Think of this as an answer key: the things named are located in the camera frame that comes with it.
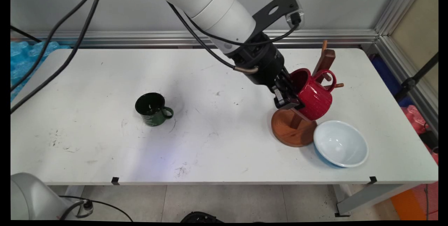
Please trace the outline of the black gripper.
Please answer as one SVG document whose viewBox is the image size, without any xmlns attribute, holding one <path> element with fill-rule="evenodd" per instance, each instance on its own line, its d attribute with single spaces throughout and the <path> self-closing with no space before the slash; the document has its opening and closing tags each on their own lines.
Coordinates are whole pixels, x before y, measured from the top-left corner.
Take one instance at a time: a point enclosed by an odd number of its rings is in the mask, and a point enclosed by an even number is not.
<svg viewBox="0 0 448 226">
<path fill-rule="evenodd" d="M 285 59 L 273 43 L 238 47 L 226 56 L 232 59 L 237 67 L 245 69 L 258 67 L 258 72 L 245 76 L 254 84 L 272 87 L 277 109 L 298 111 L 305 107 L 298 98 L 291 78 L 286 74 Z"/>
</svg>

